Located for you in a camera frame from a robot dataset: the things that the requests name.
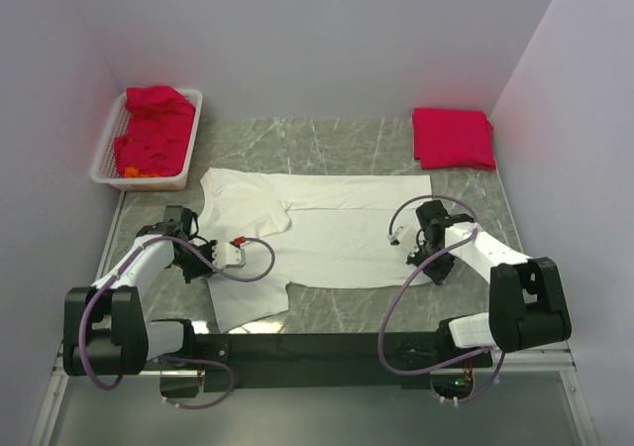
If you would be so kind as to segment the white t shirt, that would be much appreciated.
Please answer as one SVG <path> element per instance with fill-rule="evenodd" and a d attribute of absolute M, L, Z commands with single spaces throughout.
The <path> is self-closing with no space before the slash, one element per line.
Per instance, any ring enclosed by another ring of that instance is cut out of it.
<path fill-rule="evenodd" d="M 208 169 L 200 180 L 201 234 L 219 242 L 262 239 L 245 247 L 235 271 L 264 279 L 212 280 L 218 328 L 230 331 L 288 309 L 290 283 L 315 288 L 377 288 L 402 283 L 412 272 L 405 252 L 390 246 L 388 223 L 406 200 L 432 192 L 427 175 L 297 175 Z"/>

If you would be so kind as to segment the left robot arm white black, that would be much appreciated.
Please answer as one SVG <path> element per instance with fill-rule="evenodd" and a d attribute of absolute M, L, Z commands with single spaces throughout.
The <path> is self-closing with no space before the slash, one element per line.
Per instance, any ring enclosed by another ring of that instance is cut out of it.
<path fill-rule="evenodd" d="M 161 221 L 137 233 L 130 251 L 107 275 L 66 294 L 62 364 L 68 375 L 121 379 L 161 356 L 178 369 L 195 362 L 198 345 L 192 322 L 148 322 L 142 297 L 169 268 L 179 269 L 185 283 L 214 274 L 209 263 L 217 243 L 193 244 L 197 221 L 191 209 L 169 205 Z"/>

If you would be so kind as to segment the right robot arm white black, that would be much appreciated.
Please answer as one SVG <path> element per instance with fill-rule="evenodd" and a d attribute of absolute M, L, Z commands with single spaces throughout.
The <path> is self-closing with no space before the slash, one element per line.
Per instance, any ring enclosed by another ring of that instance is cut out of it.
<path fill-rule="evenodd" d="M 572 334 L 560 273 L 547 258 L 531 258 L 492 235 L 465 211 L 450 214 L 439 198 L 422 195 L 415 209 L 419 228 L 398 235 L 411 245 L 407 263 L 441 284 L 461 260 L 488 284 L 487 311 L 445 322 L 435 354 L 448 366 L 472 348 L 513 353 L 568 340 Z"/>

